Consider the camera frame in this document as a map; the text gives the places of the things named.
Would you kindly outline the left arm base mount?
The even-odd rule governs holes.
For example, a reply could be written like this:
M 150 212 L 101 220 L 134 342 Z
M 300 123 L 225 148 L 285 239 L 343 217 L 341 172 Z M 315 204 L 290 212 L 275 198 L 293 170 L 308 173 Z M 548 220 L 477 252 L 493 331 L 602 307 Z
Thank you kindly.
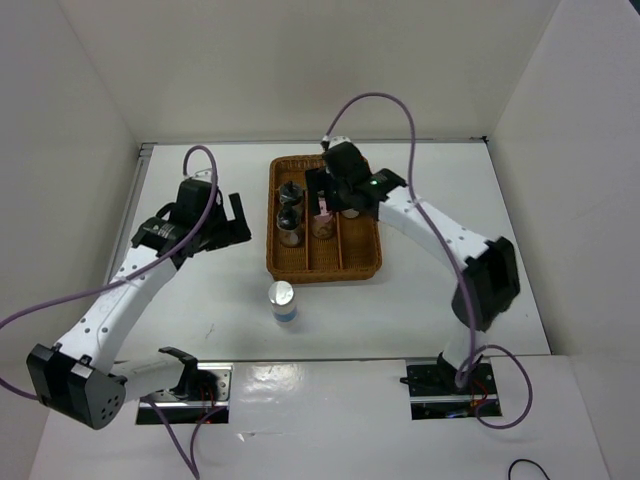
M 149 395 L 170 425 L 228 423 L 233 364 L 200 362 L 198 369 L 200 382 L 185 393 L 158 390 Z

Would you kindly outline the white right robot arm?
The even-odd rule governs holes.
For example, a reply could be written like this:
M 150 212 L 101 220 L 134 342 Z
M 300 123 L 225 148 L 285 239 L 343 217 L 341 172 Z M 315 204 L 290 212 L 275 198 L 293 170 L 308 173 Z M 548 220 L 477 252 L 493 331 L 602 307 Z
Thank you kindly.
M 419 197 L 411 179 L 389 169 L 373 172 L 347 137 L 321 140 L 322 165 L 308 169 L 305 181 L 309 211 L 321 206 L 333 213 L 355 211 L 404 234 L 449 268 L 456 287 L 451 300 L 462 324 L 461 338 L 441 353 L 438 381 L 450 393 L 463 391 L 473 380 L 481 353 L 477 334 L 486 332 L 506 312 L 521 286 L 514 245 L 501 236 L 477 234 Z

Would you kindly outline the silver-capped blue-label bottle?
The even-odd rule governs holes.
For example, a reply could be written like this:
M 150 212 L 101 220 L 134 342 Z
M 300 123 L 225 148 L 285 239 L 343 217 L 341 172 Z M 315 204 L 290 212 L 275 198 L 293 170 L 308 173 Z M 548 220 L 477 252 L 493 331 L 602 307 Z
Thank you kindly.
M 283 326 L 292 324 L 298 315 L 293 286 L 286 281 L 275 281 L 268 290 L 268 298 L 275 321 Z

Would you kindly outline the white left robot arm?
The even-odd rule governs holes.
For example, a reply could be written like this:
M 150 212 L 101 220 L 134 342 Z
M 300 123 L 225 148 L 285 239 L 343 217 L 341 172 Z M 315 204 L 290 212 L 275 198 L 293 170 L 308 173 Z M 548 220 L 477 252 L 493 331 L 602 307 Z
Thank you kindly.
M 93 430 L 106 427 L 125 403 L 160 391 L 216 401 L 218 376 L 178 348 L 163 347 L 146 360 L 119 363 L 116 356 L 188 259 L 250 238 L 239 194 L 224 198 L 207 180 L 183 181 L 176 200 L 139 226 L 109 290 L 53 346 L 32 349 L 27 367 L 37 400 Z

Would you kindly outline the black-capped white spice bottle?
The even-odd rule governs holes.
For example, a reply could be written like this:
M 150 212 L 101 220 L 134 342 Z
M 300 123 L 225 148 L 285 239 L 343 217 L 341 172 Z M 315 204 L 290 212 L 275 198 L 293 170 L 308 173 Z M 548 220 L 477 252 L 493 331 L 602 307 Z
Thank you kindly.
M 278 189 L 278 198 L 282 206 L 293 208 L 300 215 L 304 214 L 305 191 L 294 181 L 283 183 Z

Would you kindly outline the silver-capped white spice bottle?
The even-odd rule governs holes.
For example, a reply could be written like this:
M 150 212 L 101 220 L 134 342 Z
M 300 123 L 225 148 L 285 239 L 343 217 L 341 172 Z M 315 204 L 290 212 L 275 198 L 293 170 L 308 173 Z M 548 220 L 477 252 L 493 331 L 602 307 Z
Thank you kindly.
M 360 215 L 360 213 L 355 209 L 346 209 L 341 212 L 341 215 L 347 219 L 355 219 Z

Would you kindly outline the black-capped brown spice bottle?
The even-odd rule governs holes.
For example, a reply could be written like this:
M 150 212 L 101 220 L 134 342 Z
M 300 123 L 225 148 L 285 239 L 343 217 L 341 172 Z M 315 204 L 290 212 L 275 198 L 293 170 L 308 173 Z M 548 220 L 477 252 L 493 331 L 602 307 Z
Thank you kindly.
M 290 205 L 285 205 L 277 214 L 276 226 L 280 243 L 284 247 L 297 247 L 303 240 L 300 214 Z

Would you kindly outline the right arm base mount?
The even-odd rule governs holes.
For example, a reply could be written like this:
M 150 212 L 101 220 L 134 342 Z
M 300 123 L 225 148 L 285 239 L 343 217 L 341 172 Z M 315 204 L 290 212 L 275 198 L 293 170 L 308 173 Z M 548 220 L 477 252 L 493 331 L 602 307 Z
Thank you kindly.
M 455 384 L 456 370 L 441 357 L 406 364 L 399 378 L 409 394 L 413 420 L 475 417 L 476 409 L 486 417 L 501 417 L 494 372 L 488 360 L 476 362 L 464 387 Z

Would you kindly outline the pink-capped spice bottle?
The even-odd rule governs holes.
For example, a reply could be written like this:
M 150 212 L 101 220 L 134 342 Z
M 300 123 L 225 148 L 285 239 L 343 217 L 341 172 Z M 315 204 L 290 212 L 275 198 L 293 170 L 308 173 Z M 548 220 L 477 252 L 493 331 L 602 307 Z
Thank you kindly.
M 311 233 L 319 240 L 330 239 L 335 233 L 335 219 L 333 213 L 328 209 L 326 199 L 318 199 L 319 214 L 311 219 Z

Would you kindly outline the brown wicker divided tray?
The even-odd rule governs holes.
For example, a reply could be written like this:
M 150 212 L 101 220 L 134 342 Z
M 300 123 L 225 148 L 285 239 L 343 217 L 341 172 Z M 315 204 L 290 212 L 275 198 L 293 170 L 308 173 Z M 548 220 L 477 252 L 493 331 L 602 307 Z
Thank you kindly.
M 295 246 L 281 242 L 277 214 L 281 210 L 279 188 L 292 181 L 306 186 L 305 171 L 322 165 L 320 155 L 294 155 L 274 159 L 269 167 L 266 267 L 275 280 L 291 284 L 367 280 L 382 265 L 382 249 L 377 223 L 369 217 L 353 219 L 337 214 L 332 221 L 332 235 L 319 239 L 312 233 L 315 223 L 304 210 Z

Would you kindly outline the aluminium table edge rail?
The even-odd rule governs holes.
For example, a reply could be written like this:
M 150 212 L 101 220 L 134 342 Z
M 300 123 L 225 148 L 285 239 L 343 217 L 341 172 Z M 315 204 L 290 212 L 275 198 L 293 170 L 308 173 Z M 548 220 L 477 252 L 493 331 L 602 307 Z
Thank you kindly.
M 156 144 L 154 142 L 151 142 L 143 143 L 139 148 L 136 161 L 136 169 L 133 175 L 127 199 L 123 207 L 115 243 L 112 248 L 111 256 L 104 276 L 104 280 L 106 281 L 106 283 L 109 283 L 116 275 L 126 256 L 126 252 L 130 247 L 130 235 L 131 229 L 133 228 L 135 212 L 138 208 L 139 199 L 155 146 Z

